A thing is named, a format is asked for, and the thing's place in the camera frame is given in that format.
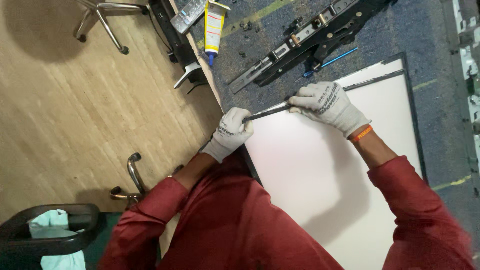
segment protective glove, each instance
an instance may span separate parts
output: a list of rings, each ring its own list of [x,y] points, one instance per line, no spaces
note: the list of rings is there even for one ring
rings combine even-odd
[[[244,144],[253,135],[253,122],[248,121],[242,124],[243,119],[251,116],[248,110],[232,108],[220,120],[219,127],[213,133],[213,138],[200,150],[222,163],[223,159],[229,156]]]
[[[319,82],[300,88],[296,97],[288,100],[290,113],[301,113],[313,121],[330,125],[347,138],[356,129],[372,122],[348,99],[338,83]]]

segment person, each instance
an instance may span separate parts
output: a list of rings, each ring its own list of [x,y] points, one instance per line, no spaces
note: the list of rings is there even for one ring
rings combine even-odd
[[[339,84],[310,84],[289,102],[291,113],[340,130],[368,165],[372,184],[396,215],[384,269],[474,269],[469,235],[407,158],[371,130]],[[270,203],[234,153],[253,134],[251,121],[242,124],[250,115],[232,108],[204,149],[122,215],[100,269],[154,269],[158,238],[178,212],[170,248],[156,269],[342,269]]]

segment light blue cloth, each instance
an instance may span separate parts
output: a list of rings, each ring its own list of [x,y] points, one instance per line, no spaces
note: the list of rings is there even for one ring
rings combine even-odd
[[[67,212],[57,209],[45,212],[28,224],[32,238],[67,237],[76,232],[68,230]],[[59,256],[43,256],[40,262],[43,270],[85,270],[82,250]]]

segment screwdriver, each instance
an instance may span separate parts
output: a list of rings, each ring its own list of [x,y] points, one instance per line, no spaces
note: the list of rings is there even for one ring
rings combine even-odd
[[[344,54],[340,55],[339,57],[337,57],[337,58],[335,58],[335,59],[333,59],[333,60],[331,60],[331,61],[329,61],[329,62],[327,62],[327,63],[323,64],[321,67],[322,67],[322,68],[323,68],[323,67],[326,67],[326,66],[330,65],[331,63],[333,63],[333,62],[335,62],[335,61],[337,61],[337,60],[339,60],[339,59],[341,59],[341,58],[343,58],[343,57],[345,57],[345,56],[347,56],[347,55],[349,55],[349,54],[353,53],[354,51],[356,51],[356,50],[358,50],[358,49],[359,49],[359,48],[358,48],[358,47],[356,47],[355,49],[353,49],[353,50],[350,50],[350,51],[348,51],[348,52],[346,52],[346,53],[344,53]],[[307,72],[307,73],[305,73],[305,74],[304,74],[302,77],[298,78],[298,80],[296,80],[295,82],[298,82],[298,81],[299,81],[299,80],[301,80],[302,78],[306,78],[306,77],[308,77],[308,76],[312,75],[312,74],[315,72],[314,70],[312,70],[312,71],[308,71],[308,72]]]

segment yellow tube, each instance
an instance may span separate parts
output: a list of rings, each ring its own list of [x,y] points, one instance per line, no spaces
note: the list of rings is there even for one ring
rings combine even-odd
[[[210,66],[213,66],[213,58],[218,54],[223,21],[225,13],[229,10],[226,5],[212,0],[208,0],[205,6],[205,53],[208,55]]]

